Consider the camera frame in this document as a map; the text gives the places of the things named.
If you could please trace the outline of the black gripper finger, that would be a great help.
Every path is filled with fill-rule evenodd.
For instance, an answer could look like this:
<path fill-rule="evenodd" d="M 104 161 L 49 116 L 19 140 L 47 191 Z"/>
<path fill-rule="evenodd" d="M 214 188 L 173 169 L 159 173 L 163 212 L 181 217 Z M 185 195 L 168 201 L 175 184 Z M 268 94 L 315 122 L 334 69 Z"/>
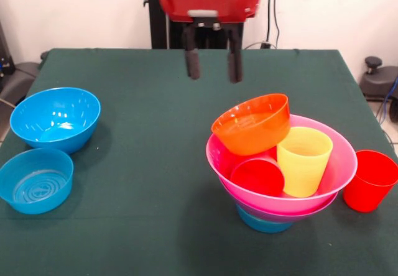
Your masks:
<path fill-rule="evenodd" d="M 200 77 L 200 63 L 195 43 L 195 26 L 193 24 L 185 24 L 183 26 L 183 46 L 188 76 L 193 80 L 197 80 Z"/>
<path fill-rule="evenodd" d="M 228 72 L 231 83 L 239 83 L 243 80 L 243 65 L 241 60 L 242 24 L 230 24 L 228 27 Z"/>

